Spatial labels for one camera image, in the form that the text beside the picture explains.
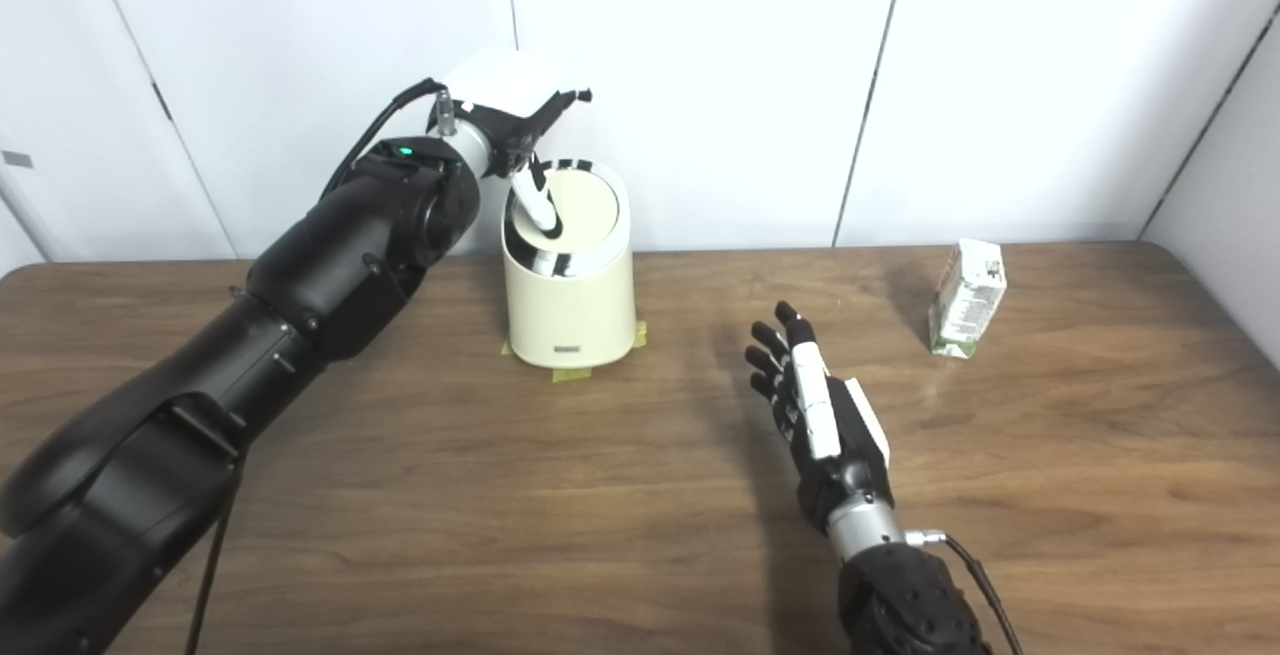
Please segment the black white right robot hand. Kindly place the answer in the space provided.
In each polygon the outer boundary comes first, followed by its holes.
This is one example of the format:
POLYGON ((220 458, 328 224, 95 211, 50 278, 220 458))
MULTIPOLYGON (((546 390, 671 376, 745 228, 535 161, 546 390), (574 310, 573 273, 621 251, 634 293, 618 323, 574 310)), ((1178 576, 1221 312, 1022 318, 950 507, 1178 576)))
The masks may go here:
POLYGON ((774 307, 777 326, 751 322, 745 351, 749 383, 771 408, 799 476, 804 519, 819 532, 849 500, 893 505, 890 458, 877 441, 850 383, 832 376, 815 328, 788 303, 774 307))

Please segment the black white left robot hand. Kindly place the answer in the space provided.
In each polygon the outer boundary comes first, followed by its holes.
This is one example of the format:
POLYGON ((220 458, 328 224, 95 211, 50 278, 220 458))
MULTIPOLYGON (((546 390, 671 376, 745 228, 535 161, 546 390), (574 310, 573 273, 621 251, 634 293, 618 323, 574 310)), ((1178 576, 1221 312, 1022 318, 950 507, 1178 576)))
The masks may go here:
POLYGON ((475 52, 447 77, 436 93, 435 136, 440 136, 472 177, 498 177, 532 226, 549 241, 563 234, 548 184, 549 162, 538 145, 572 104, 589 104, 591 90, 558 90, 552 67, 511 49, 475 52))

